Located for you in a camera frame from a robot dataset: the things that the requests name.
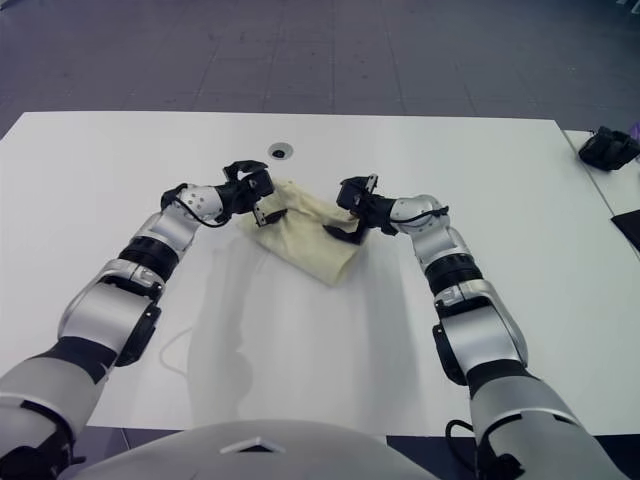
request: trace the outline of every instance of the black object on table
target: black object on table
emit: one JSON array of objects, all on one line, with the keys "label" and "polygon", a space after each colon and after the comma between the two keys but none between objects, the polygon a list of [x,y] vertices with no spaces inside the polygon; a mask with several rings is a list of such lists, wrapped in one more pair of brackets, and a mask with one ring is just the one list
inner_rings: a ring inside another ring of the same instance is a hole
[{"label": "black object on table", "polygon": [[578,155],[583,162],[600,170],[618,170],[640,155],[640,144],[627,133],[600,127]]},{"label": "black object on table", "polygon": [[624,236],[640,251],[640,210],[616,215],[611,219]]}]

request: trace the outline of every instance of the gray floor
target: gray floor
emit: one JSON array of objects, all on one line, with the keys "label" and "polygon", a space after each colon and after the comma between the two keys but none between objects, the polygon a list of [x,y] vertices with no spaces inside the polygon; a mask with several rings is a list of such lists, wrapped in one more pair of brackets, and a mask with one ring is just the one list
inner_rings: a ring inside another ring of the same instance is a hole
[{"label": "gray floor", "polygon": [[0,136],[23,111],[640,120],[640,15],[614,0],[14,0]]}]

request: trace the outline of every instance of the small table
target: small table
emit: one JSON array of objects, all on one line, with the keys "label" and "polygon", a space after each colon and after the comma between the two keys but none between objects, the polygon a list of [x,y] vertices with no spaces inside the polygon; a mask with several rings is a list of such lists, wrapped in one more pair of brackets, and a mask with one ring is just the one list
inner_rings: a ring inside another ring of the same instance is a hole
[{"label": "small table", "polygon": [[[268,158],[275,142],[293,156]],[[240,159],[267,161],[272,176],[327,201],[340,180],[375,172],[382,194],[450,205],[527,338],[532,373],[591,433],[640,432],[640,386],[629,380],[640,360],[640,264],[548,120],[24,114],[0,142],[0,374],[53,344],[67,302],[163,191],[221,183],[222,167]],[[467,389],[438,361],[432,296],[406,236],[372,232],[330,289],[233,224],[203,229],[161,307],[147,352],[111,375],[91,425],[194,426],[187,375],[216,393],[209,421],[303,418],[430,436],[468,419]],[[212,354],[192,358],[185,375],[194,324]]]},{"label": "small table", "polygon": [[[575,151],[593,135],[591,132],[566,130],[565,135]],[[583,163],[589,176],[607,202],[613,215],[640,208],[640,163],[631,161],[620,170],[605,172]]]}]

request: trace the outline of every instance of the cable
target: cable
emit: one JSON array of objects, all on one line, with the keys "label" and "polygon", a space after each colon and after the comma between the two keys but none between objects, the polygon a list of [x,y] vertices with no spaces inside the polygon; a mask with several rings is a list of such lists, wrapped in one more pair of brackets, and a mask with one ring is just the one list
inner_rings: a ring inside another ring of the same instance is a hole
[{"label": "cable", "polygon": [[473,426],[468,424],[467,422],[463,422],[462,420],[458,420],[458,419],[450,420],[444,429],[444,438],[447,440],[447,445],[449,445],[449,450],[451,450],[451,454],[455,457],[455,459],[458,460],[458,462],[460,462],[460,464],[467,470],[471,472],[475,472],[476,469],[473,466],[473,464],[469,462],[469,460],[464,458],[464,456],[460,453],[460,451],[457,449],[457,447],[453,443],[453,437],[451,436],[451,430],[453,429],[453,427],[462,427],[466,430],[469,430],[470,432],[473,432]]},{"label": "cable", "polygon": [[177,342],[180,338],[182,338],[183,335],[186,335],[187,333],[189,333],[191,330],[193,329],[193,327],[189,327],[185,330],[182,330],[181,332],[178,332],[176,335],[174,335],[165,345],[164,347],[162,347],[160,349],[160,352],[158,352],[158,360],[160,361],[160,365],[162,365],[164,368],[166,368],[167,370],[173,372],[173,373],[177,373],[178,375],[180,375],[181,377],[187,378],[187,373],[183,372],[182,370],[180,370],[177,367],[174,367],[173,365],[169,365],[169,363],[164,359],[164,354],[166,353],[166,351],[169,349],[169,347],[171,345],[173,345],[175,342]]},{"label": "cable", "polygon": [[422,212],[420,215],[416,215],[415,217],[406,218],[404,220],[391,220],[391,223],[411,223],[419,220],[423,217],[427,217],[429,215],[433,215],[434,217],[442,217],[446,215],[449,211],[449,207],[438,208],[437,210],[429,210],[428,212]]},{"label": "cable", "polygon": [[174,201],[177,202],[178,205],[184,208],[187,211],[187,213],[189,213],[195,220],[200,222],[205,227],[220,228],[225,226],[227,223],[229,223],[229,220],[230,220],[229,218],[227,218],[224,222],[220,222],[220,223],[207,223],[204,220],[202,220],[198,215],[196,215],[196,213],[193,210],[191,210],[189,206],[186,203],[184,203],[182,200],[180,200],[178,197],[174,198]]}]

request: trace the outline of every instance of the silver robot arm segment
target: silver robot arm segment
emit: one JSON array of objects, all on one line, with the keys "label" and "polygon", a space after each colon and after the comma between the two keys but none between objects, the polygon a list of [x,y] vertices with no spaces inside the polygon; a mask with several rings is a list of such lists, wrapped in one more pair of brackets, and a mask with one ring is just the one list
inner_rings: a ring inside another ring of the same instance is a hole
[{"label": "silver robot arm segment", "polygon": [[56,478],[77,463],[73,444],[109,373],[143,354],[165,284],[201,225],[220,227],[251,211],[258,225],[279,219],[260,215],[260,199],[273,193],[266,165],[236,162],[224,172],[224,185],[165,192],[161,211],[66,308],[58,342],[0,378],[0,478]]},{"label": "silver robot arm segment", "polygon": [[375,195],[376,183],[376,175],[345,180],[337,203],[363,228],[411,237],[434,295],[443,370],[469,387],[478,478],[626,478],[558,394],[526,370],[524,336],[450,226],[448,207],[429,195]]}]

